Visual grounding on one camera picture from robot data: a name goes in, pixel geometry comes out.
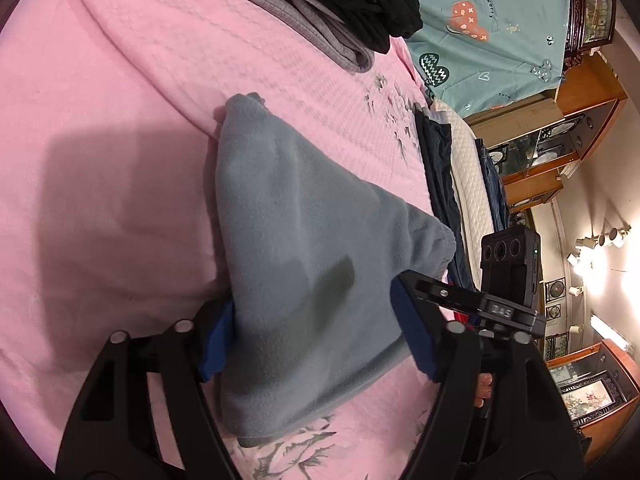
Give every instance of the navy clothing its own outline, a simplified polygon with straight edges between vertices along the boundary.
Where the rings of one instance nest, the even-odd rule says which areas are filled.
[[[433,215],[451,229],[456,238],[456,253],[447,267],[449,281],[456,286],[476,291],[471,277],[471,266],[462,241],[460,208],[453,192],[451,125],[438,124],[425,117],[421,110],[416,110],[415,126]]]
[[[489,156],[489,152],[485,148],[482,139],[476,139],[476,148],[478,149],[478,159],[480,160],[480,168],[482,169],[486,195],[489,199],[491,218],[494,221],[494,230],[495,232],[503,231],[509,226],[509,206],[507,205],[507,195],[504,192],[504,186],[502,185],[500,175],[498,175],[494,162],[492,161],[491,156]]]

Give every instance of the floral painting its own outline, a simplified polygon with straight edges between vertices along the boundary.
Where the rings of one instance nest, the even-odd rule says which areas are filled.
[[[596,381],[578,390],[562,394],[562,400],[564,400],[571,420],[597,412],[613,404],[613,399],[602,381]]]

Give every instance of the human hand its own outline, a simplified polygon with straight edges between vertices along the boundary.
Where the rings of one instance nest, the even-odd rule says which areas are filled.
[[[476,400],[474,401],[476,408],[482,408],[482,406],[484,406],[484,400],[491,398],[492,380],[491,374],[478,375],[478,387],[476,388]]]

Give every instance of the white quilted fabric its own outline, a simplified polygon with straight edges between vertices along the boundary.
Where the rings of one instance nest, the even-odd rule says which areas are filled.
[[[431,110],[441,112],[451,124],[451,173],[457,188],[456,200],[462,218],[462,236],[471,265],[471,275],[476,287],[480,288],[482,237],[494,232],[494,223],[478,161],[476,136],[462,117],[445,102],[434,100]]]

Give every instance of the framed picture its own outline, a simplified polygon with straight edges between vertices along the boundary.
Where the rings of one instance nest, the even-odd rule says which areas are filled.
[[[569,353],[569,333],[549,335],[545,337],[545,361],[564,357]]]
[[[562,300],[566,296],[566,283],[564,278],[545,283],[545,303]]]
[[[625,402],[609,372],[562,386],[560,394],[574,428],[607,415]]]
[[[562,316],[562,310],[561,310],[561,306],[559,304],[551,305],[551,306],[548,306],[546,308],[546,320],[547,321],[551,321],[553,319],[558,319],[560,316]]]

